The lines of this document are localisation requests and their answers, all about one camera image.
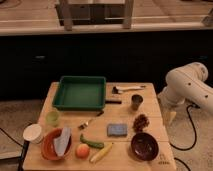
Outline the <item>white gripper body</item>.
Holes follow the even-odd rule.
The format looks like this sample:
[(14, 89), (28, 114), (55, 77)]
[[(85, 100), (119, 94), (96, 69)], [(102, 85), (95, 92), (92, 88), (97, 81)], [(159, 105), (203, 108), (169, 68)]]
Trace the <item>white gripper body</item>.
[(176, 117), (176, 107), (175, 106), (167, 106), (164, 105), (162, 107), (162, 117), (163, 117), (163, 123), (165, 125), (170, 125), (174, 118)]

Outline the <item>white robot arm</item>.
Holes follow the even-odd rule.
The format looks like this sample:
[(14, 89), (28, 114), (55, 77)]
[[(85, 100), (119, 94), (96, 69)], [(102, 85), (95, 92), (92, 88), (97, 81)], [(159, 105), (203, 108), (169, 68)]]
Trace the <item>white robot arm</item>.
[(166, 74), (166, 86), (157, 95), (164, 125), (173, 121), (176, 116), (175, 108), (185, 100), (190, 100), (207, 113), (213, 114), (213, 88), (205, 83), (207, 78), (208, 69), (199, 62), (172, 69)]

